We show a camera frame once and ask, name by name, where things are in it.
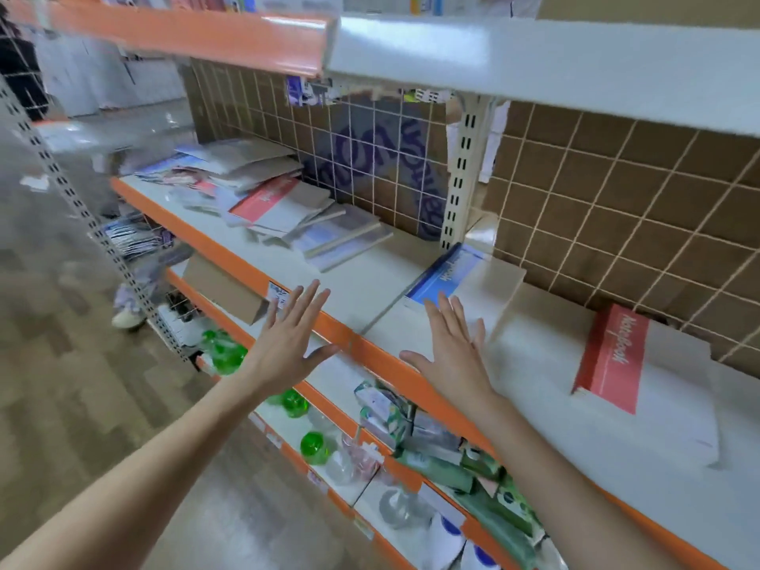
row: white sneaker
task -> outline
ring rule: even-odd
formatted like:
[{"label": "white sneaker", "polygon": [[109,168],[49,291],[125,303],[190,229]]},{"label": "white sneaker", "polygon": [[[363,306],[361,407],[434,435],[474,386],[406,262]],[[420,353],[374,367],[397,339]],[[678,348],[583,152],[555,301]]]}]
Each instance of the white sneaker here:
[{"label": "white sneaker", "polygon": [[111,325],[119,330],[131,330],[141,325],[146,319],[147,316],[142,312],[132,312],[125,308],[111,318]]}]

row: floor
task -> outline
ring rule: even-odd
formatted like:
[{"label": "floor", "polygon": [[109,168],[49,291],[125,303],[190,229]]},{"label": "floor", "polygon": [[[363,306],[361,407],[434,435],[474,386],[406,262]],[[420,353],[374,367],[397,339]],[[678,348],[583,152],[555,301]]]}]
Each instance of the floor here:
[{"label": "floor", "polygon": [[[69,162],[92,209],[107,184]],[[53,191],[0,140],[0,559],[211,387],[149,327],[109,325],[116,279]],[[384,568],[327,498],[242,424],[147,562],[174,568]]]}]

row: perforated metal post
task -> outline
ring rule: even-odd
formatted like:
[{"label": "perforated metal post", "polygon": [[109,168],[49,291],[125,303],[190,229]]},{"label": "perforated metal post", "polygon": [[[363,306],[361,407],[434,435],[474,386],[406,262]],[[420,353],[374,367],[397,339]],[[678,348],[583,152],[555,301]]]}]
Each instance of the perforated metal post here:
[{"label": "perforated metal post", "polygon": [[24,108],[19,103],[18,98],[13,91],[11,91],[3,76],[0,76],[0,107],[2,107],[2,111],[7,115],[6,124],[8,124],[13,133],[34,152],[35,158],[40,162],[43,171],[49,176],[55,188],[61,193],[63,199],[66,200],[71,211],[84,222],[87,231],[111,259],[111,262],[119,271],[119,275],[124,279],[125,283],[128,284],[129,288],[137,298],[143,312],[154,324],[154,327],[157,328],[159,334],[172,350],[179,354],[182,359],[186,359],[182,347],[177,342],[172,331],[163,321],[163,318],[158,315],[158,312],[154,308],[145,288],[139,284],[137,279],[132,275],[127,263],[122,259],[119,251],[111,242],[111,239],[103,233],[100,221],[90,212],[87,205],[79,197],[79,194],[77,194],[77,191],[74,189],[71,181],[69,181],[61,165],[55,161],[52,153],[47,149],[45,141],[31,123],[29,116],[24,111]]},{"label": "perforated metal post", "polygon": [[443,213],[441,247],[444,250],[464,240],[488,133],[496,110],[496,98],[488,95],[459,94],[462,119],[459,122],[454,164],[448,181],[448,197]]}]

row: finger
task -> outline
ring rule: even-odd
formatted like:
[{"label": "finger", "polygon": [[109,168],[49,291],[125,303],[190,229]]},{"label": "finger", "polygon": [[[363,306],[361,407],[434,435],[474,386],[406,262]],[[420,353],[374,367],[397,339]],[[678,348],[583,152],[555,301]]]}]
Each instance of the finger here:
[{"label": "finger", "polygon": [[319,292],[317,297],[312,300],[311,304],[309,304],[309,307],[306,309],[306,312],[303,313],[303,317],[301,318],[301,322],[299,326],[308,328],[309,332],[314,330],[314,324],[317,323],[317,317],[319,316],[319,312],[321,312],[322,306],[325,305],[325,302],[328,301],[329,297],[330,297],[330,290],[328,288],[325,288],[321,292]]},{"label": "finger", "polygon": [[483,346],[486,343],[486,323],[483,321],[481,317],[477,319],[475,322],[475,338],[473,339],[473,344],[476,348],[479,350],[483,349]]},{"label": "finger", "polygon": [[424,355],[412,352],[411,350],[402,350],[398,357],[404,360],[405,363],[413,366],[423,376],[427,375],[432,368],[432,362],[428,360]]},{"label": "finger", "polygon": [[267,320],[264,323],[264,329],[269,330],[274,325],[274,322],[277,321],[277,301],[269,302],[269,307],[267,308]]},{"label": "finger", "polygon": [[454,309],[454,315],[457,317],[457,323],[459,323],[459,329],[462,335],[470,341],[470,330],[467,328],[467,320],[464,318],[464,306],[462,306],[461,300],[456,297],[451,297],[451,307]]},{"label": "finger", "polygon": [[303,293],[303,296],[301,296],[298,299],[298,302],[296,302],[296,305],[293,306],[293,311],[290,313],[290,316],[288,317],[288,322],[290,324],[292,324],[293,326],[298,325],[298,323],[301,321],[301,317],[303,316],[303,313],[309,307],[309,304],[312,303],[312,300],[314,299],[314,295],[317,293],[318,288],[319,288],[318,279],[314,280],[312,283],[309,284],[309,287],[306,288],[306,291]]},{"label": "finger", "polygon": [[443,292],[438,292],[438,309],[441,311],[443,319],[446,320],[446,327],[448,328],[449,334],[464,338],[462,329],[459,327],[459,322],[457,321],[457,316],[454,314],[454,310],[451,308],[451,304]]},{"label": "finger", "polygon": [[293,308],[295,308],[296,302],[298,302],[298,298],[302,293],[303,286],[297,286],[296,289],[293,290],[293,293],[291,293],[288,297],[287,303],[285,304],[285,307],[280,314],[280,320],[285,320],[290,315],[290,312],[292,312]]},{"label": "finger", "polygon": [[314,352],[306,357],[306,366],[309,368],[309,374],[314,372],[319,364],[322,364],[327,358],[340,352],[340,346],[337,344],[328,344],[327,346],[320,346]]},{"label": "finger", "polygon": [[441,311],[438,306],[432,303],[432,300],[425,299],[425,312],[427,312],[428,320],[430,322],[430,332],[432,335],[439,334],[441,332],[447,332],[446,320],[443,319]]}]

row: hand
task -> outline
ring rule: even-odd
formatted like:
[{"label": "hand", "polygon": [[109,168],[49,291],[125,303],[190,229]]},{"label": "hand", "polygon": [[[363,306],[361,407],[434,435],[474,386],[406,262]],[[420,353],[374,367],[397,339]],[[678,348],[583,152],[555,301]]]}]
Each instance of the hand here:
[{"label": "hand", "polygon": [[492,394],[488,373],[480,357],[486,340],[483,319],[478,318],[475,337],[470,338],[464,307],[456,296],[450,302],[441,292],[438,307],[425,300],[425,310],[430,320],[435,360],[431,362],[424,355],[409,350],[402,351],[399,357],[419,370],[438,392],[466,415],[476,411],[478,397]]},{"label": "hand", "polygon": [[340,350],[339,346],[328,344],[303,357],[319,311],[330,296],[330,290],[325,289],[315,298],[318,288],[319,280],[316,279],[305,293],[301,286],[293,290],[279,319],[277,303],[270,303],[264,329],[256,344],[237,371],[222,381],[222,384],[234,384],[238,394],[250,406],[292,388]]}]

